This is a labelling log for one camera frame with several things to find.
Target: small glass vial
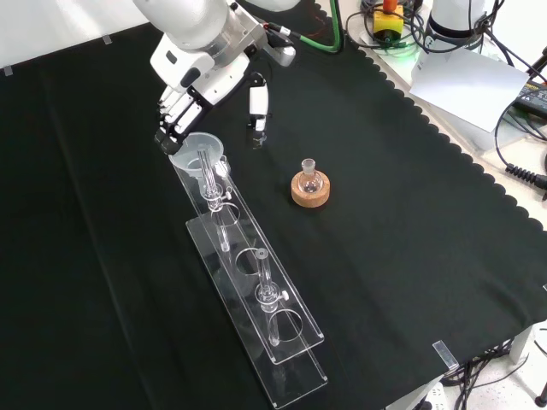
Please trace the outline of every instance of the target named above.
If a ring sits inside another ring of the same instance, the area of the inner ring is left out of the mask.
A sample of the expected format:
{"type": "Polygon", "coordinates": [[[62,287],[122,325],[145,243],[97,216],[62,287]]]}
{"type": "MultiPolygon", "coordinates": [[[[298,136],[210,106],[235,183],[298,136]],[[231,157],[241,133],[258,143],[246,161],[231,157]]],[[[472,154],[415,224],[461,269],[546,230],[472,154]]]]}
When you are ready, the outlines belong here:
{"type": "Polygon", "coordinates": [[[298,188],[302,192],[313,194],[323,188],[323,178],[315,171],[315,161],[308,158],[302,161],[303,173],[298,178],[298,188]]]}

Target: black cloth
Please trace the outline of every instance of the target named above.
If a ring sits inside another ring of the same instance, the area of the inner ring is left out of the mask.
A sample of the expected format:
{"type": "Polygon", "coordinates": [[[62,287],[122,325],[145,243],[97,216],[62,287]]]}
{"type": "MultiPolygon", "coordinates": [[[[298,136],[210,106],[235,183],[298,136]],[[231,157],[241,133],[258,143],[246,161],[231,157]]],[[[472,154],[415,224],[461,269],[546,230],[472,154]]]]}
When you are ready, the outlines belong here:
{"type": "MultiPolygon", "coordinates": [[[[325,18],[310,1],[257,13],[305,33],[325,18]]],[[[160,37],[136,27],[1,79],[2,408],[269,408],[152,142],[160,37]]],[[[329,384],[292,408],[379,409],[446,371],[437,340],[463,362],[547,318],[547,239],[362,53],[297,48],[290,68],[253,62],[265,148],[246,145],[245,88],[199,129],[326,334],[329,384]],[[290,199],[306,157],[332,182],[316,210],[290,199]]]]}

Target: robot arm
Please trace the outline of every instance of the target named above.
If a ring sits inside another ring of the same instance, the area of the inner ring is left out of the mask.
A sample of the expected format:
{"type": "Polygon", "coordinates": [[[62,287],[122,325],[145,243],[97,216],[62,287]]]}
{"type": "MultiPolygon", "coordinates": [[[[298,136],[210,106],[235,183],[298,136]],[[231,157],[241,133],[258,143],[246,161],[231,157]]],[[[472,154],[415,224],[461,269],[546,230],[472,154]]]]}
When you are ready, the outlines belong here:
{"type": "MultiPolygon", "coordinates": [[[[166,83],[158,103],[156,142],[176,153],[207,112],[242,84],[249,57],[265,50],[282,66],[296,54],[292,43],[266,29],[233,0],[133,0],[154,26],[165,32],[151,58],[166,83]]],[[[274,0],[297,3],[299,0],[274,0]]],[[[268,115],[268,87],[253,73],[250,125],[263,140],[268,115]]]]}

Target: green cable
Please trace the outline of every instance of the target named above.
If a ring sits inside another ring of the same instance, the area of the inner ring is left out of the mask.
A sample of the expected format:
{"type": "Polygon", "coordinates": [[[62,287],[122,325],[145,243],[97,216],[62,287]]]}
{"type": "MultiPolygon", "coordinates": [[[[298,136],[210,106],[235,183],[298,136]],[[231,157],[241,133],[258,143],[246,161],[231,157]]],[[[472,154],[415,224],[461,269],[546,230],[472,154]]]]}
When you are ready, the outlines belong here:
{"type": "Polygon", "coordinates": [[[311,45],[312,47],[325,51],[327,53],[338,53],[340,51],[340,47],[342,46],[342,39],[340,37],[340,25],[339,25],[339,18],[338,18],[338,7],[336,5],[337,0],[331,0],[331,14],[332,14],[332,28],[334,30],[334,44],[333,45],[324,45],[321,43],[317,43],[316,41],[312,40],[311,38],[307,38],[305,36],[300,36],[300,40],[303,43],[306,43],[308,45],[311,45]]]}

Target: clear acrylic rack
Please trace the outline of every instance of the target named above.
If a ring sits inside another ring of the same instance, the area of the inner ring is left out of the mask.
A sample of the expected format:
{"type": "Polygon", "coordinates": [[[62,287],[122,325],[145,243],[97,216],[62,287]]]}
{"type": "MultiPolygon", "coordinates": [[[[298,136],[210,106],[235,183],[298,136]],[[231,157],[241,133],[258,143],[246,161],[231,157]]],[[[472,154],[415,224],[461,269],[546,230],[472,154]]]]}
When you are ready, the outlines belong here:
{"type": "Polygon", "coordinates": [[[188,231],[268,398],[282,408],[327,383],[311,351],[325,337],[222,154],[218,138],[196,132],[170,159],[198,215],[188,231]]]}

